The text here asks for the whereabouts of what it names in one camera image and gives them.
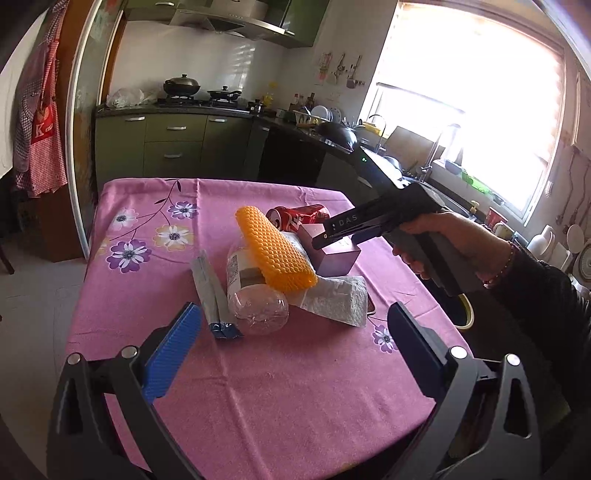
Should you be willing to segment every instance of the stove burner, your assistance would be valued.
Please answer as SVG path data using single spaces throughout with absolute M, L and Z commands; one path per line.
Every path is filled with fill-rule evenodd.
M 187 106 L 201 106 L 201 107 L 211 107 L 211 108 L 227 108 L 232 110 L 244 110 L 245 108 L 240 107 L 237 101 L 230 101 L 230 100 L 197 100 L 192 96 L 171 96 L 168 95 L 166 98 L 159 98 L 158 105 L 160 106 L 178 106 L 178 105 L 187 105 Z

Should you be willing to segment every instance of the paper towel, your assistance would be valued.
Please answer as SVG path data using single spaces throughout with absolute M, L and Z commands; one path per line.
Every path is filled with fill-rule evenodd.
M 290 305 L 337 322 L 365 327 L 368 292 L 363 277 L 318 277 L 315 287 L 286 294 Z

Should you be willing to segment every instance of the pot lid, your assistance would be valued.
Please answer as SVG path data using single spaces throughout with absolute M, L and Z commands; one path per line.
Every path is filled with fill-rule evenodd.
M 241 94 L 242 94 L 242 92 L 241 92 L 240 90 L 234 90 L 233 92 L 229 92 L 229 91 L 228 91 L 228 86 L 227 86 L 227 85 L 224 85 L 224 86 L 222 87 L 222 90 L 208 90 L 207 92 L 208 92 L 208 93 L 237 93 L 237 94 L 239 94 L 239 95 L 241 95 Z
M 199 82 L 195 79 L 187 78 L 186 73 L 183 73 L 183 75 L 181 77 L 175 77 L 173 79 L 168 79 L 168 80 L 166 80 L 165 83 L 175 83 L 177 85 L 189 85 L 189 86 L 193 86 L 193 87 L 199 86 Z

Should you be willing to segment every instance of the green cabinet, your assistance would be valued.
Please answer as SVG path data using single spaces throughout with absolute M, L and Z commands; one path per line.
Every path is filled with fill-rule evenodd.
M 199 176 L 201 142 L 148 142 L 144 177 L 193 179 Z
M 329 0 L 291 0 L 281 28 L 302 46 L 312 47 Z
M 150 115 L 146 142 L 200 142 L 205 133 L 206 115 L 164 113 Z
M 244 170 L 242 178 L 244 180 L 256 181 L 261 166 L 262 154 L 265 151 L 265 144 L 269 136 L 270 127 L 263 122 L 255 122 L 252 125 L 251 135 L 248 139 L 246 148 L 246 157 L 244 159 Z
M 209 115 L 203 138 L 199 176 L 206 179 L 240 180 L 252 120 Z
M 125 5 L 127 20 L 170 22 L 179 0 L 128 0 Z
M 142 177 L 147 116 L 108 116 L 96 120 L 95 170 L 99 192 L 109 180 Z

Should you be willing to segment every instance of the coca-cola can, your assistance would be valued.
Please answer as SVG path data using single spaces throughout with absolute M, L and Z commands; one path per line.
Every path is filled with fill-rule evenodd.
M 280 232 L 297 233 L 302 224 L 324 222 L 330 218 L 330 212 L 320 204 L 298 208 L 279 206 L 269 210 L 267 218 Z

